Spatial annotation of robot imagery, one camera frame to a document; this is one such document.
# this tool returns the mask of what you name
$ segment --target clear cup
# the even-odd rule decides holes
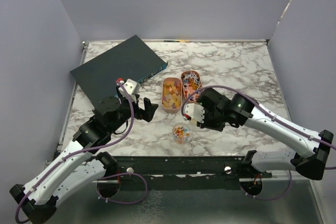
[[[173,126],[173,138],[178,144],[185,144],[190,142],[191,130],[185,123],[176,123]]]

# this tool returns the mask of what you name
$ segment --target metal edge trim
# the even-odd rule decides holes
[[[176,40],[176,42],[266,42],[265,39],[142,39],[143,42],[165,42],[167,40]],[[115,40],[91,40],[90,42],[123,42],[125,39]]]
[[[79,61],[79,66],[84,63],[88,48],[89,48],[89,42],[83,41],[83,51],[82,51],[82,55],[81,55],[81,58],[80,58],[80,61]],[[58,140],[57,151],[59,150],[59,148],[61,149],[62,145],[63,145],[63,140],[64,140],[64,137],[65,137],[66,129],[68,127],[70,112],[71,112],[71,109],[72,109],[72,105],[74,103],[76,90],[77,90],[77,82],[74,83],[73,88],[72,88],[67,113],[66,113],[66,116],[65,116],[65,119],[64,119],[64,124],[62,126],[61,134],[60,134],[60,137],[59,137],[59,140]]]

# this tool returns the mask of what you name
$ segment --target white wall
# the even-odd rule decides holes
[[[289,0],[61,0],[83,40],[269,39]]]
[[[52,157],[82,44],[60,0],[0,6],[0,222],[11,224],[17,203],[9,189]]]
[[[336,0],[293,0],[269,43],[293,121],[336,135],[335,46]],[[328,165],[336,165],[335,151],[331,151]],[[322,180],[334,223],[335,180],[336,171],[327,171]]]

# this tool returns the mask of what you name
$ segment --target plastic container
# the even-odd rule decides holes
[[[173,126],[173,138],[178,144],[190,142],[191,130],[185,123],[176,123]]]
[[[191,72],[194,72],[196,75],[197,75],[197,77],[198,77],[198,80],[199,80],[199,84],[197,85],[197,89],[199,89],[199,88],[201,88],[202,87],[202,82],[201,82],[201,78],[200,78],[200,74],[199,73],[197,73],[196,71],[194,71],[194,70],[190,70],[190,71],[184,71],[182,74],[181,74],[181,81],[183,82],[183,77],[186,75],[186,74],[189,74],[189,73],[191,73]],[[182,85],[182,91],[183,91],[183,96],[184,96],[184,99],[187,99],[188,98],[188,96],[189,96],[189,94],[191,94],[192,92],[194,92],[196,89],[192,89],[191,87],[185,87],[185,85]],[[190,99],[189,99],[189,101],[188,102],[196,102],[196,100],[197,100],[197,98],[198,98],[198,96],[199,96],[200,94],[194,94],[193,95],[193,97],[191,97]]]
[[[175,88],[172,87],[172,82],[177,83],[177,85],[174,85]],[[176,113],[181,110],[182,82],[179,78],[168,77],[163,80],[161,105],[166,112]]]

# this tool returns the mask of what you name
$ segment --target orange container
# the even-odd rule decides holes
[[[182,105],[182,82],[179,78],[168,77],[162,83],[161,105],[164,111],[176,113]]]
[[[187,99],[188,98],[188,96],[192,93],[192,92],[194,92],[195,90],[197,90],[197,89],[199,89],[199,88],[201,88],[202,87],[202,82],[201,82],[201,78],[200,78],[200,74],[199,73],[197,73],[196,71],[194,71],[194,70],[191,70],[191,71],[184,71],[182,74],[181,74],[181,80],[182,80],[182,82],[183,82],[183,77],[186,75],[186,74],[189,74],[189,73],[191,73],[191,72],[194,72],[196,75],[197,75],[197,77],[198,77],[198,79],[199,79],[199,84],[198,85],[196,85],[195,87],[197,87],[196,89],[194,89],[194,88],[192,88],[192,87],[188,87],[188,88],[186,88],[184,85],[182,85],[182,91],[183,91],[183,95],[184,95],[184,99]],[[189,99],[189,101],[188,102],[196,102],[196,99],[198,98],[198,96],[199,96],[199,94],[194,94],[193,95],[193,97],[191,97],[190,99]]]

